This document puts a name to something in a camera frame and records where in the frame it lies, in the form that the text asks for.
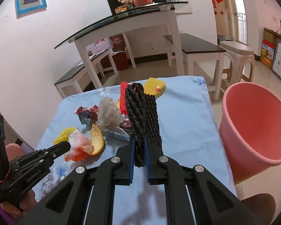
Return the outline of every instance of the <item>metal screw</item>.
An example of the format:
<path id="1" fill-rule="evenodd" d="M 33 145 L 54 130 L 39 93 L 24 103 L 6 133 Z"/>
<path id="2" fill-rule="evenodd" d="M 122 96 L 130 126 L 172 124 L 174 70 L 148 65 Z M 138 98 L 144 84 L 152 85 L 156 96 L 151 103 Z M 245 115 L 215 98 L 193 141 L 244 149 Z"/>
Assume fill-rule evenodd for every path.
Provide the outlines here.
<path id="1" fill-rule="evenodd" d="M 160 162 L 167 162 L 169 159 L 166 156 L 159 157 Z"/>
<path id="2" fill-rule="evenodd" d="M 85 168 L 82 166 L 79 166 L 75 169 L 76 173 L 83 173 L 85 171 Z"/>
<path id="3" fill-rule="evenodd" d="M 119 157 L 113 157 L 113 158 L 111 159 L 111 161 L 112 161 L 113 163 L 118 163 L 120 160 L 121 160 L 121 158 L 119 158 Z"/>
<path id="4" fill-rule="evenodd" d="M 201 173 L 201 172 L 204 171 L 204 167 L 201 166 L 201 165 L 197 165 L 197 166 L 195 166 L 195 170 L 196 170 L 197 172 Z"/>

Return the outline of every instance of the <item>beige stool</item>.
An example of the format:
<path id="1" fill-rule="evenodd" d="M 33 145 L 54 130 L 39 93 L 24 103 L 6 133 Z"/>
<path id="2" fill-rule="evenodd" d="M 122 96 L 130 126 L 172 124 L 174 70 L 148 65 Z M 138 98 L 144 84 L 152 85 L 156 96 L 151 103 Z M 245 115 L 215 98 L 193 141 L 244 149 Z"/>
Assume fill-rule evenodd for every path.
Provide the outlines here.
<path id="1" fill-rule="evenodd" d="M 253 49 L 235 41 L 222 41 L 220 47 L 226 50 L 224 56 L 230 59 L 230 67 L 223 70 L 223 73 L 227 74 L 227 80 L 222 80 L 221 88 L 226 90 L 230 85 L 240 82 L 241 79 L 252 82 L 255 68 Z M 248 70 L 248 67 L 245 67 L 249 61 L 250 70 Z M 243 75 L 244 71 L 250 73 L 249 77 Z"/>

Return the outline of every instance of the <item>white table leg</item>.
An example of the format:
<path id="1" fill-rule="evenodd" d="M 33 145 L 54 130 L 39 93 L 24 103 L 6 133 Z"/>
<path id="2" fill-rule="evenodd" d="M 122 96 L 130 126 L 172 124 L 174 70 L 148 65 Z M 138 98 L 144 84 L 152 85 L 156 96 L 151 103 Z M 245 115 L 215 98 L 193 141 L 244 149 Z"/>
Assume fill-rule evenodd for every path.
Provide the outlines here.
<path id="1" fill-rule="evenodd" d="M 131 60 L 132 67 L 133 67 L 133 68 L 136 68 L 135 61 L 134 61 L 134 57 L 133 57 L 133 54 L 132 54 L 132 50 L 131 50 L 131 47 L 130 47 L 130 44 L 129 44 L 127 35 L 126 35 L 125 32 L 123 32 L 122 34 L 123 34 L 123 37 L 124 37 L 124 41 L 125 41 L 125 43 L 126 43 L 126 47 L 127 47 L 127 50 L 128 50 L 128 54 L 129 54 L 129 56 L 130 56 L 130 60 Z"/>
<path id="2" fill-rule="evenodd" d="M 72 86 L 76 90 L 77 94 L 82 93 L 83 90 L 81 89 L 80 85 L 78 84 L 77 80 L 72 80 Z"/>
<path id="3" fill-rule="evenodd" d="M 113 68 L 113 70 L 114 70 L 115 75 L 118 75 L 119 73 L 118 73 L 116 64 L 114 63 L 114 59 L 112 58 L 112 52 L 111 52 L 111 51 L 108 53 L 108 58 L 109 58 L 109 60 L 110 60 L 110 63 L 111 63 L 111 66 L 112 66 L 112 68 Z"/>
<path id="4" fill-rule="evenodd" d="M 104 74 L 104 72 L 103 72 L 103 67 L 102 67 L 101 61 L 97 63 L 97 67 L 98 67 L 98 70 L 99 70 L 99 72 L 100 72 L 102 78 L 104 78 L 104 77 L 105 77 L 105 74 Z"/>
<path id="5" fill-rule="evenodd" d="M 77 47 L 77 50 L 79 52 L 79 55 L 83 61 L 83 64 L 85 65 L 85 68 L 90 76 L 90 79 L 92 80 L 92 83 L 94 84 L 96 89 L 102 88 L 102 84 L 98 78 L 98 75 L 96 73 L 96 70 L 88 56 L 88 53 L 86 49 L 81 45 L 79 39 L 75 40 L 75 45 Z"/>
<path id="6" fill-rule="evenodd" d="M 176 14 L 174 10 L 167 11 L 168 19 L 170 22 L 173 45 L 175 49 L 175 58 L 176 58 L 176 66 L 177 66 L 177 75 L 184 75 L 183 72 L 183 57 L 182 57 L 182 48 L 181 48 L 181 40 L 180 34 L 176 19 Z"/>
<path id="7" fill-rule="evenodd" d="M 63 88 L 59 87 L 59 85 L 56 85 L 56 88 L 58 89 L 58 91 L 60 92 L 60 94 L 63 96 L 63 98 L 66 98 L 67 96 L 65 95 Z"/>
<path id="8" fill-rule="evenodd" d="M 185 61 L 188 68 L 188 75 L 193 76 L 194 75 L 194 57 L 192 54 L 185 55 Z"/>
<path id="9" fill-rule="evenodd" d="M 215 101 L 218 100 L 219 94 L 220 94 L 220 86 L 222 84 L 222 75 L 223 75 L 223 68 L 224 68 L 224 53 L 220 53 L 220 59 L 216 61 L 216 66 L 215 66 L 215 86 L 216 90 L 213 93 L 213 99 Z"/>
<path id="10" fill-rule="evenodd" d="M 165 39 L 165 44 L 167 46 L 167 60 L 169 62 L 169 66 L 171 67 L 172 65 L 172 47 L 171 45 L 169 44 L 169 42 L 167 42 L 167 39 Z"/>

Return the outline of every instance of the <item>pink trash can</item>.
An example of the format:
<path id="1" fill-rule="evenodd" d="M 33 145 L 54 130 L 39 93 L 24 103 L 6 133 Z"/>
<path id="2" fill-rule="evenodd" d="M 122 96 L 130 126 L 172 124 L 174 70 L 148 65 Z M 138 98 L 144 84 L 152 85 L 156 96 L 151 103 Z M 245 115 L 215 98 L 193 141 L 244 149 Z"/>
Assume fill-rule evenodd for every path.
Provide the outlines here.
<path id="1" fill-rule="evenodd" d="M 250 82 L 230 86 L 223 97 L 220 135 L 238 184 L 281 164 L 281 100 Z"/>

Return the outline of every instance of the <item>blue tablecloth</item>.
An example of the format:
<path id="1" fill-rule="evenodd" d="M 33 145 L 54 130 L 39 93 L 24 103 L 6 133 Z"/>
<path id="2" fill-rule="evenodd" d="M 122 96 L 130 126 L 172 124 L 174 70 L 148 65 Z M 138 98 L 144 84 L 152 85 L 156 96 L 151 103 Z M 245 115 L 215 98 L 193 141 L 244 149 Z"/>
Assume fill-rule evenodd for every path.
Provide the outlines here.
<path id="1" fill-rule="evenodd" d="M 166 82 L 166 90 L 156 102 L 164 154 L 183 166 L 205 166 L 236 194 L 231 169 L 213 119 L 204 78 L 179 76 L 161 80 Z M 111 97 L 115 102 L 120 96 L 120 86 L 96 89 L 62 100 L 37 149 L 50 147 L 65 128 L 78 127 L 83 133 L 86 132 L 85 125 L 81 125 L 74 111 L 81 105 L 99 105 L 99 101 L 105 96 Z M 99 166 L 104 160 L 114 156 L 118 147 L 128 144 L 127 141 L 109 136 L 105 140 L 104 152 L 91 157 L 83 165 L 88 168 Z M 64 157 L 56 159 L 54 165 L 64 165 Z M 81 163 L 73 163 L 71 168 L 78 165 Z M 40 182 L 34 187 L 36 197 L 39 197 L 43 184 L 44 182 Z M 166 224 L 164 187 L 148 185 L 145 168 L 134 167 L 132 185 L 116 186 L 113 224 Z"/>

